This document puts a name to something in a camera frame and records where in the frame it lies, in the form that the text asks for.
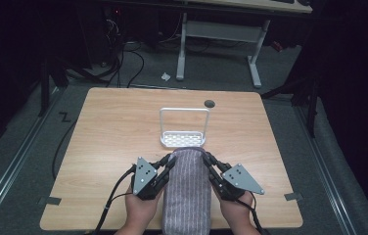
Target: black tape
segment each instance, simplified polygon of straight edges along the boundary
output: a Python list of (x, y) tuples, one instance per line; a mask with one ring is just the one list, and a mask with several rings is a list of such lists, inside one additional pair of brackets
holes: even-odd
[(46, 204), (50, 204), (50, 205), (56, 205), (58, 206), (60, 204), (60, 202), (62, 201), (61, 198), (53, 198), (53, 197), (41, 197), (40, 200), (38, 200), (38, 205), (46, 205)]
[(301, 193), (291, 193), (291, 194), (285, 194), (285, 199), (287, 201), (291, 201), (291, 200), (301, 201), (303, 199), (303, 196)]

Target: dark background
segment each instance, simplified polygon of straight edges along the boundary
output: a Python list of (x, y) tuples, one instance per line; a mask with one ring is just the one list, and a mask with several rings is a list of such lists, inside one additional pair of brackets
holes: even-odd
[[(318, 74), (319, 96), (329, 122), (368, 199), (368, 0), (312, 4), (314, 15), (340, 16), (342, 23), (319, 25), (310, 33), (310, 26), (305, 23), (273, 21), (265, 44), (278, 41), (284, 47), (304, 46), (287, 82)], [(108, 56), (106, 48), (93, 46), (105, 45), (99, 43), (105, 41), (99, 34), (104, 26), (98, 27), (99, 21), (87, 12), (71, 5), (45, 5), (38, 9), (28, 1), (0, 2), (0, 137), (38, 83), (46, 55), (60, 54), (83, 68)], [(90, 12), (99, 15), (99, 10)], [(125, 9), (125, 13), (130, 24), (126, 26), (128, 35), (153, 46), (158, 41), (157, 31), (168, 34), (177, 21), (176, 13), (159, 15), (143, 9)], [(297, 87), (291, 92), (301, 90)]]

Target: gray carpet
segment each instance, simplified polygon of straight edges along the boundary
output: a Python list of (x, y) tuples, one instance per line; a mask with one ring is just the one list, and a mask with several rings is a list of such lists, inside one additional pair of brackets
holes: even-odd
[[(160, 47), (158, 50), (142, 46), (137, 52), (143, 56), (145, 66), (133, 81), (133, 86), (162, 86), (171, 88), (255, 91), (264, 93), (282, 85), (297, 57), (300, 47), (287, 49), (280, 53), (264, 47), (257, 60), (262, 88), (254, 89), (245, 57), (240, 56), (249, 45), (232, 48), (237, 53), (220, 55), (224, 48), (212, 45), (203, 53), (187, 54), (186, 78), (176, 81), (174, 76), (177, 64), (177, 48)], [(201, 50), (202, 46), (193, 46), (192, 50)], [(134, 54), (125, 52), (120, 70), (122, 87), (141, 67), (141, 60)], [(161, 80), (166, 72), (171, 80)], [(46, 119), (39, 135), (27, 153), (26, 161), (18, 177), (0, 206), (0, 234), (83, 234), (84, 231), (50, 232), (42, 231), (39, 221), (44, 205), (38, 205), (41, 197), (47, 197), (53, 187), (52, 162), (59, 143), (73, 121), (78, 117), (86, 93), (90, 87), (98, 86), (85, 80), (71, 79), (69, 87), (57, 101)], [(336, 215), (321, 182), (312, 151), (301, 128), (289, 95), (279, 95), (264, 100), (272, 130), (275, 134), (284, 164), (295, 192), (301, 193), (299, 209), (303, 217), (303, 226), (296, 229), (269, 229), (271, 234), (343, 234)], [(8, 164), (22, 144), (29, 129), (39, 113), (39, 89), (9, 123), (0, 140), (0, 178)], [(368, 203), (353, 178), (335, 136), (319, 105), (319, 114), (315, 122), (316, 141), (327, 161), (327, 166), (338, 183), (345, 205), (355, 220), (357, 234), (368, 234)], [(63, 121), (67, 113), (70, 122)], [(65, 139), (58, 153), (56, 169), (69, 142)]]

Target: desk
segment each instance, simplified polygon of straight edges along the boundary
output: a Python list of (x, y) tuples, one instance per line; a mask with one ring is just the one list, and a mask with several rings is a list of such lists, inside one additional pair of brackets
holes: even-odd
[[(252, 92), (92, 88), (71, 137), (51, 197), (40, 221), (45, 230), (94, 229), (117, 180), (137, 157), (155, 162), (167, 153), (160, 141), (160, 108), (210, 109), (204, 148), (231, 165), (241, 163), (266, 191), (257, 195), (263, 227), (299, 227), (302, 218), (261, 98)], [(116, 194), (126, 191), (130, 178)], [(161, 228), (162, 200), (149, 229)], [(123, 199), (111, 206), (103, 229), (125, 220)], [(226, 228), (218, 200), (211, 197), (211, 228)]]
[[(218, 4), (225, 6), (234, 6), (242, 8), (254, 8), (270, 11), (285, 11), (291, 13), (311, 13), (312, 8), (302, 6), (295, 1), (293, 4), (282, 3), (270, 0), (189, 0), (190, 2)], [(183, 14), (182, 30), (181, 30), (181, 47), (178, 55), (177, 80), (184, 79), (185, 70), (185, 43), (187, 36), (215, 38), (222, 40), (234, 40), (242, 42), (254, 43), (252, 54), (248, 56), (248, 64), (251, 70), (253, 86), (261, 87), (261, 81), (257, 72), (256, 60), (260, 48), (266, 36), (270, 20), (264, 21), (262, 27), (256, 26), (240, 26), (224, 23), (204, 23), (199, 21), (187, 21), (187, 14)]]

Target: metal rail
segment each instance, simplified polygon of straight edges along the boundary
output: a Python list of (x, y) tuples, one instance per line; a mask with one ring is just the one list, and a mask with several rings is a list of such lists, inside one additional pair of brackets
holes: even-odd
[(10, 165), (8, 166), (7, 170), (3, 174), (0, 179), (0, 206), (3, 202), (5, 196), (7, 195), (8, 191), (10, 190), (11, 186), (13, 185), (14, 181), (16, 180), (17, 176), (20, 173), (20, 170), (25, 163), (27, 158), (28, 150), (31, 148), (31, 144), (33, 143), (35, 137), (38, 135), (41, 127), (43, 126), (47, 116), (49, 116), (50, 111), (52, 110), (53, 106), (56, 102), (62, 97), (63, 90), (59, 88), (55, 88), (53, 91), (52, 102), (50, 108), (47, 112), (42, 116), (38, 117), (35, 121), (33, 127), (26, 135), (22, 145), (20, 146), (19, 150), (17, 151), (16, 155), (14, 156), (13, 160), (11, 161)]
[(303, 110), (300, 107), (294, 107), (294, 112), (301, 123), (303, 133), (305, 133), (309, 146), (312, 149), (314, 157), (313, 159), (315, 160), (318, 174), (321, 177), (322, 184), (325, 188), (328, 199), (330, 200), (334, 214), (337, 217), (337, 220), (343, 233), (346, 235), (357, 234), (354, 225), (352, 224), (352, 219), (350, 218), (348, 211), (346, 210), (343, 198), (339, 193), (337, 186), (334, 183), (333, 178), (331, 177), (330, 171), (325, 164), (324, 158), (321, 154), (321, 151), (319, 150), (318, 144), (315, 138), (311, 137), (309, 131), (306, 128), (306, 117), (305, 114), (303, 113)]

